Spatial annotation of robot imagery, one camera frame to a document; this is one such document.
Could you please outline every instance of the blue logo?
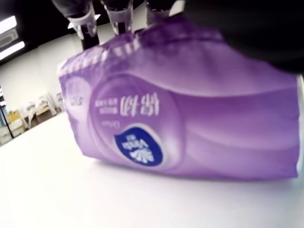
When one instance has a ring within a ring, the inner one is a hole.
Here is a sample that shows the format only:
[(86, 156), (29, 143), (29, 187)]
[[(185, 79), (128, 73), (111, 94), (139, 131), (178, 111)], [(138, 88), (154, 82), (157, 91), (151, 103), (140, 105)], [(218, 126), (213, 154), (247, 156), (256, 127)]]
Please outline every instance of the blue logo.
[(116, 144), (125, 157), (144, 166), (157, 166), (163, 160), (158, 143), (144, 129), (133, 127), (115, 136)]

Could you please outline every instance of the black ceiling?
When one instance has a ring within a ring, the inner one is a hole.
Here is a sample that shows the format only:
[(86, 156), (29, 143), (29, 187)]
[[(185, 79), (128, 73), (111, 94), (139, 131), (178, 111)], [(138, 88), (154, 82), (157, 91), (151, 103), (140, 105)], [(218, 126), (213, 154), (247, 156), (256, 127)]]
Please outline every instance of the black ceiling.
[[(143, 0), (134, 0), (134, 8)], [(109, 18), (100, 1), (93, 1), (96, 14), (101, 14), (97, 25), (109, 23)], [(74, 33), (73, 29), (67, 29), (68, 20), (52, 4), (51, 0), (1, 0), (0, 21), (15, 16), (17, 20), (17, 32), (19, 39), (24, 41), (25, 48), (0, 61), (0, 65), (11, 61), (15, 57), (37, 48), (46, 42)]]

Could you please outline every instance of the white table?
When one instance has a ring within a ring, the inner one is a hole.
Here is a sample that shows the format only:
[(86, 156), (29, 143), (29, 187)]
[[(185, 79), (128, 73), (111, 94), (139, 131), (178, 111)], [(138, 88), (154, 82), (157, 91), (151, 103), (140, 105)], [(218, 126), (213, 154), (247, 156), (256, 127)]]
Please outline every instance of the white table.
[(1, 228), (303, 228), (304, 181), (176, 179), (81, 155), (66, 114), (0, 148)]

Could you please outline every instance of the white wall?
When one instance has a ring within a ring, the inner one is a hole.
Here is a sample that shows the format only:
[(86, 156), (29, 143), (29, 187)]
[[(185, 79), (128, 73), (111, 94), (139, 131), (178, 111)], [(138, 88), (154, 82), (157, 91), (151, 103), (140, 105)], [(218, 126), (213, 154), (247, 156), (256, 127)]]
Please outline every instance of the white wall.
[[(182, 4), (177, 2), (173, 12), (178, 12)], [(146, 26), (144, 5), (134, 11), (133, 29)], [(98, 27), (100, 43), (114, 36), (110, 24)], [(57, 66), (65, 59), (82, 51), (80, 39), (67, 35), (48, 42), (0, 67), (0, 85), (9, 110), (15, 110), (35, 101), (49, 92), (60, 92)]]

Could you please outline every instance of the tissue package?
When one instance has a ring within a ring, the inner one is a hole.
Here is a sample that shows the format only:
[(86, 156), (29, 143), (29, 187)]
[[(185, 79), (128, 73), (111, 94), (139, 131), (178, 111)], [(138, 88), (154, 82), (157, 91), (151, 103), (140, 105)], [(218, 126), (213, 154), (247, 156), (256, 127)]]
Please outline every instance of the tissue package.
[(80, 53), (59, 76), (85, 156), (193, 178), (298, 176), (297, 78), (182, 15)]

